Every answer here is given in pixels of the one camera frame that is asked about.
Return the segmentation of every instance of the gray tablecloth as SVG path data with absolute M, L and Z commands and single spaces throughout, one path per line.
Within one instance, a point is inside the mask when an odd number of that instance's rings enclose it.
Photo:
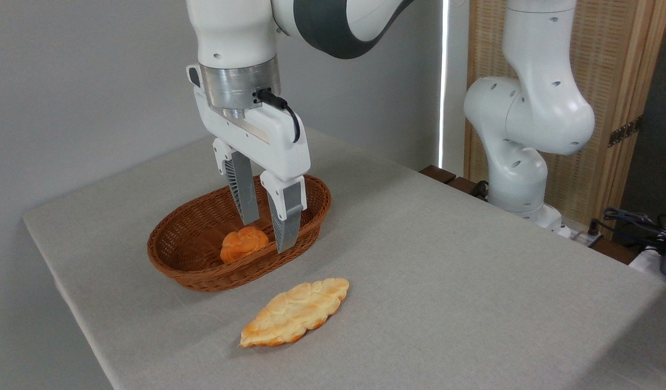
M 115 388 L 666 388 L 666 286 L 407 168 L 308 131 L 333 207 L 305 254 L 189 291 L 145 242 L 226 185 L 211 140 L 31 210 L 25 222 Z M 347 277 L 297 343 L 240 349 L 276 294 Z

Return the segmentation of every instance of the wicker basket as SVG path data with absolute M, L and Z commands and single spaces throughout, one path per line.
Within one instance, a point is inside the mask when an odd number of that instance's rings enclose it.
M 268 235 L 264 249 L 224 264 L 222 240 L 243 228 L 228 187 L 207 193 L 177 208 L 157 225 L 147 241 L 152 264 L 182 286 L 195 291 L 221 291 L 241 286 L 273 271 L 305 252 L 318 238 L 331 207 L 331 193 L 323 182 L 306 175 L 306 202 L 295 246 L 277 252 L 268 195 L 257 178 L 256 197 L 261 218 L 251 224 Z

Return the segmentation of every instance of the hinge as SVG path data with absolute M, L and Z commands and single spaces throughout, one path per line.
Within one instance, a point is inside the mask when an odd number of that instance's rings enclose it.
M 629 123 L 625 124 L 624 126 L 610 133 L 610 141 L 607 143 L 607 147 L 611 148 L 614 145 L 617 145 L 621 141 L 632 136 L 632 134 L 634 134 L 635 132 L 638 131 L 638 129 L 640 129 L 642 119 L 643 115 L 639 116 L 633 121 L 630 121 Z

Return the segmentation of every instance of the bread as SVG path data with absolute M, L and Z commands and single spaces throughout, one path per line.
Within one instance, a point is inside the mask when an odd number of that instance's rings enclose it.
M 299 340 L 308 329 L 318 328 L 338 311 L 348 288 L 347 279 L 330 277 L 278 294 L 241 331 L 239 347 L 278 346 Z
M 239 232 L 229 233 L 222 241 L 219 258 L 226 264 L 253 254 L 268 246 L 268 236 L 256 227 L 247 226 Z

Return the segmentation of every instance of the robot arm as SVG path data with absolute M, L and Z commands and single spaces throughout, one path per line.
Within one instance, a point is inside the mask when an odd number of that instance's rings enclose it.
M 199 64 L 187 67 L 219 172 L 244 225 L 259 218 L 251 161 L 263 166 L 279 252 L 292 247 L 311 166 L 300 118 L 280 93 L 278 27 L 340 59 L 370 51 L 412 0 L 187 0 Z
M 412 0 L 273 0 L 279 27 L 338 59 L 370 51 Z
M 576 0 L 508 0 L 502 50 L 518 79 L 483 77 L 465 116 L 489 162 L 489 202 L 559 232 L 544 204 L 547 165 L 538 151 L 571 155 L 593 134 L 593 109 L 576 87 L 569 44 Z

